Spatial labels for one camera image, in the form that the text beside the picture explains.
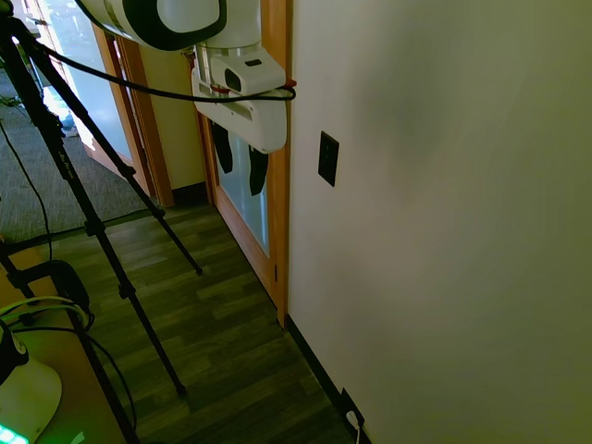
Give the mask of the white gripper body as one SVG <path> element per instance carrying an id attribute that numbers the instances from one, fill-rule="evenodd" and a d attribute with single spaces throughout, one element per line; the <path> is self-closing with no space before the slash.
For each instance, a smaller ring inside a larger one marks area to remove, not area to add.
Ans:
<path id="1" fill-rule="evenodd" d="M 233 103 L 195 103 L 197 110 L 223 129 L 249 143 L 263 154 L 284 147 L 288 135 L 286 98 L 288 92 L 275 90 L 263 94 L 264 100 Z"/>

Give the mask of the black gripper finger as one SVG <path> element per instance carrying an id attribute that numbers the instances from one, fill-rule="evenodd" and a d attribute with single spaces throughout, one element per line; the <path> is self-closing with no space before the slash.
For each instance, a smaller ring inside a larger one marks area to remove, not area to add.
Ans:
<path id="1" fill-rule="evenodd" d="M 260 194 L 265 186 L 268 168 L 268 155 L 249 146 L 250 175 L 249 187 L 251 196 Z"/>
<path id="2" fill-rule="evenodd" d="M 233 170 L 233 155 L 228 130 L 212 121 L 211 131 L 218 162 L 222 171 L 228 174 Z"/>

